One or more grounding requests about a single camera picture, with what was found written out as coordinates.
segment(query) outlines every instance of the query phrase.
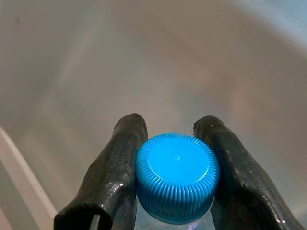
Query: background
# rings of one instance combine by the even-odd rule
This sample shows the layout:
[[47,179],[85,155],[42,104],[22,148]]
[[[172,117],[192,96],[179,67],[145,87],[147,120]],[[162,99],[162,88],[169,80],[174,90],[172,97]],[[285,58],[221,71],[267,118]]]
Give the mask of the background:
[[[60,211],[122,116],[141,114],[152,137],[192,134],[214,115],[307,227],[306,10],[304,0],[0,0],[0,125]],[[13,207],[5,173],[11,227],[37,228]]]

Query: plastic bottle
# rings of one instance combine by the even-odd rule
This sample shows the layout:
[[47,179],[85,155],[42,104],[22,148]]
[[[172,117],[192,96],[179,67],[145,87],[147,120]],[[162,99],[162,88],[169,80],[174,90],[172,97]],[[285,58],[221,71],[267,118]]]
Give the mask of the plastic bottle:
[[212,150],[176,133],[149,139],[136,157],[135,230],[214,230],[209,211],[219,179]]

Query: blue bottle cap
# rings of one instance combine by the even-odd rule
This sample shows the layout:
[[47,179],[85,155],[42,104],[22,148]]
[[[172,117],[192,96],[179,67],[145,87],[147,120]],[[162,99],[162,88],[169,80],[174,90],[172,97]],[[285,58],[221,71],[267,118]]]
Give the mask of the blue bottle cap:
[[187,135],[153,137],[136,157],[140,204],[156,219],[171,224],[190,223],[207,212],[219,175],[213,151]]

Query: clear plastic bottle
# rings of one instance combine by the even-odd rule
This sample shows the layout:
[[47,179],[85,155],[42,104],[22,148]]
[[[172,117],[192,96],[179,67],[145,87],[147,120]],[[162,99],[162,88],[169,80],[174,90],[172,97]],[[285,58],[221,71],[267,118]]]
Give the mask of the clear plastic bottle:
[[219,180],[215,154],[176,133],[149,139],[136,157],[135,230],[214,230],[210,213]]

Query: plastic container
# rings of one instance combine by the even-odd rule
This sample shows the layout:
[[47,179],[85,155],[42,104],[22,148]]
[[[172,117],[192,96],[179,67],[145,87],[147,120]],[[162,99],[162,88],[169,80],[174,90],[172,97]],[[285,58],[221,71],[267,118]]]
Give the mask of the plastic container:
[[135,230],[214,229],[210,206],[219,179],[212,150],[176,133],[145,142],[136,157]]

